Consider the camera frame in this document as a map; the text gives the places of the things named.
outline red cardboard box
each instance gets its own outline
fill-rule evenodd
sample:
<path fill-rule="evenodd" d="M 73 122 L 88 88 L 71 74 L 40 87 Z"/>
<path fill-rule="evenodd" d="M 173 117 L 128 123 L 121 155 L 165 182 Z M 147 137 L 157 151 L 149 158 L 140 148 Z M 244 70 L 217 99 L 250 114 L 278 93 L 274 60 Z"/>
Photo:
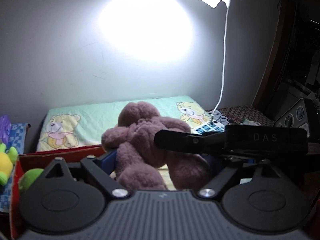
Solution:
<path fill-rule="evenodd" d="M 99 157 L 104 153 L 105 152 L 102 149 L 101 145 L 95 145 L 88 147 L 80 147 L 76 149 L 55 150 L 20 155 L 14 169 L 10 203 L 11 238 L 17 239 L 19 235 L 21 235 L 25 230 L 23 220 L 19 213 L 20 195 L 18 182 L 26 171 L 34 168 L 44 169 L 57 156 L 63 157 L 66 160 L 66 162 L 79 162 L 81 159 L 85 158 L 88 155 L 95 155 L 96 157 Z"/>

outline cartoon bear print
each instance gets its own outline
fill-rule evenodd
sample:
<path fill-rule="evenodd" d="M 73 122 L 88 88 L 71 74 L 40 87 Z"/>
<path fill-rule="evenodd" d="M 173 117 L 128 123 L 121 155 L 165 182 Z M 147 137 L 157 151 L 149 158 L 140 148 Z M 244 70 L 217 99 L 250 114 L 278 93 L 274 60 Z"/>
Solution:
<path fill-rule="evenodd" d="M 52 116 L 45 126 L 45 133 L 39 140 L 41 150 L 68 149 L 78 146 L 78 139 L 73 131 L 79 120 L 80 116 L 77 114 Z"/>
<path fill-rule="evenodd" d="M 210 120 L 204 109 L 196 102 L 179 102 L 177 103 L 177 107 L 183 113 L 180 119 L 192 128 L 198 127 Z"/>

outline silver bolt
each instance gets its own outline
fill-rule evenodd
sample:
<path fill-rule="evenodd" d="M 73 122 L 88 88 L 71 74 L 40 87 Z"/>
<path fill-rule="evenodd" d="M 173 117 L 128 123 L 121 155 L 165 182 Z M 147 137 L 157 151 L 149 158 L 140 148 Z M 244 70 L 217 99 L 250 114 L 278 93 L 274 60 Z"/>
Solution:
<path fill-rule="evenodd" d="M 112 191 L 112 195 L 115 197 L 125 197 L 129 192 L 124 188 L 116 188 Z"/>
<path fill-rule="evenodd" d="M 216 192 L 211 188 L 204 188 L 199 191 L 201 197 L 213 197 Z"/>

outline fabric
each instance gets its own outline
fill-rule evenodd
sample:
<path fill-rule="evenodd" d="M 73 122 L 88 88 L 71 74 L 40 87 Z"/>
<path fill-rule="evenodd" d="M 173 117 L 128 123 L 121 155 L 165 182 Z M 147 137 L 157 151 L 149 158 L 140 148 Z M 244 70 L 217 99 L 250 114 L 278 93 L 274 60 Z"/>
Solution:
<path fill-rule="evenodd" d="M 250 121 L 248 119 L 242 119 L 242 122 L 240 124 L 243 124 L 243 125 L 253 125 L 253 126 L 261 126 L 261 123 L 259 122 L 255 122 L 255 121 Z"/>
<path fill-rule="evenodd" d="M 24 142 L 28 126 L 28 123 L 12 124 L 7 149 L 13 146 L 17 149 L 19 155 L 23 154 Z M 12 171 L 7 185 L 5 185 L 0 191 L 0 212 L 9 213 L 13 174 L 14 171 Z"/>
<path fill-rule="evenodd" d="M 268 119 L 263 113 L 253 106 L 236 106 L 218 109 L 228 119 L 240 124 L 242 120 L 248 119 L 260 123 L 262 126 L 273 126 L 273 121 Z"/>
<path fill-rule="evenodd" d="M 210 116 L 188 96 L 136 100 L 153 104 L 161 116 L 180 118 L 194 128 Z M 101 135 L 118 122 L 121 110 L 129 103 L 114 102 L 71 106 L 49 110 L 41 130 L 37 151 L 68 149 L 101 143 Z"/>

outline yellow plush toy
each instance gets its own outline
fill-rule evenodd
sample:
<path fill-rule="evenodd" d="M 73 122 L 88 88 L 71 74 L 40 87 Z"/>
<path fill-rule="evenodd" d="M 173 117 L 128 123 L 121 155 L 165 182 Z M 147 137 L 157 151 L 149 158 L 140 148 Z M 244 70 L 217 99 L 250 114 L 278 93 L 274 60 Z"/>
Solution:
<path fill-rule="evenodd" d="M 18 152 L 15 147 L 10 147 L 8 153 L 5 153 L 6 145 L 0 144 L 0 185 L 7 184 L 13 165 L 18 158 Z"/>

